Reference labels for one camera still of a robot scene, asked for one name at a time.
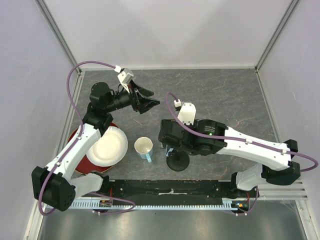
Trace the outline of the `phone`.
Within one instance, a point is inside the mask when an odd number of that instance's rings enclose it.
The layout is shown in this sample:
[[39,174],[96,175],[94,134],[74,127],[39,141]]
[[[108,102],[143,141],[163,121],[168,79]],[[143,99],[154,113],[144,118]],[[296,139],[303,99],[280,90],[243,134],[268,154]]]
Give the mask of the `phone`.
[[166,146],[166,149],[165,149],[165,156],[166,157],[169,157],[169,154],[174,150],[173,147],[169,147],[168,145]]

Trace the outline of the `black phone stand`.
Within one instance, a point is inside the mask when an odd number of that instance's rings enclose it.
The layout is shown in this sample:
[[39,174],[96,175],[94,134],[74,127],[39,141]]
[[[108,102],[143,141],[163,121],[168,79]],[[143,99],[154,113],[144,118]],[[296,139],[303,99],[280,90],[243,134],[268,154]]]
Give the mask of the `black phone stand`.
[[184,171],[190,163],[189,155],[184,151],[171,151],[166,157],[167,166],[175,171]]

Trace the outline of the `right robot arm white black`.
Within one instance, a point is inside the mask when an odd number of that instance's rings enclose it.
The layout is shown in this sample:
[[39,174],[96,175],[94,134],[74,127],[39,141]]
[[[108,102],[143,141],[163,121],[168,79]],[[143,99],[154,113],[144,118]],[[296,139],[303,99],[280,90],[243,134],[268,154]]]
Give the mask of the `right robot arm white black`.
[[189,126],[163,119],[158,140],[166,147],[168,167],[176,172],[188,167],[190,156],[230,155],[255,162],[253,167],[232,175],[229,191],[235,197],[260,184],[288,186],[301,176],[300,165],[289,153],[298,151],[294,140],[264,141],[209,119],[195,120]]

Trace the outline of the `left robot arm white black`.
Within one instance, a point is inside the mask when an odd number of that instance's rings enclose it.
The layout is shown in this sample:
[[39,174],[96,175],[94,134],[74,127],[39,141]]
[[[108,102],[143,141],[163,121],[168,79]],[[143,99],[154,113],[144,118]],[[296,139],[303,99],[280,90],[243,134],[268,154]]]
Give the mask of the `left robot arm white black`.
[[93,171],[75,179],[72,174],[88,150],[107,132],[113,121],[111,112],[132,106],[134,111],[143,114],[160,104],[153,95],[133,80],[129,81],[128,90],[120,92],[105,82],[91,87],[87,112],[73,138],[51,162],[45,167],[35,167],[31,173],[34,198],[43,216],[47,212],[42,204],[63,212],[78,197],[91,192],[104,197],[109,193],[110,185],[102,173]]

